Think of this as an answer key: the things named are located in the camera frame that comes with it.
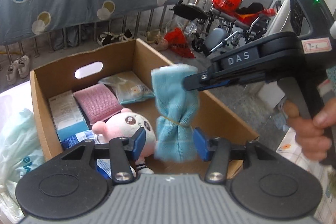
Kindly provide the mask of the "person's right hand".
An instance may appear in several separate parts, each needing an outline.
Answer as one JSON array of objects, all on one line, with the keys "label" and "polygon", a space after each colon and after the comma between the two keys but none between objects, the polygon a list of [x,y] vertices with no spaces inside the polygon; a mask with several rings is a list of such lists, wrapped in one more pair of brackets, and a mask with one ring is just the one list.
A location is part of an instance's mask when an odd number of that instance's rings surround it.
[{"label": "person's right hand", "polygon": [[286,100],[283,110],[287,122],[296,132],[295,141],[309,160],[322,161],[327,157],[332,141],[324,135],[326,128],[335,125],[335,98],[328,100],[324,108],[312,119],[304,119],[299,115],[298,107]]}]

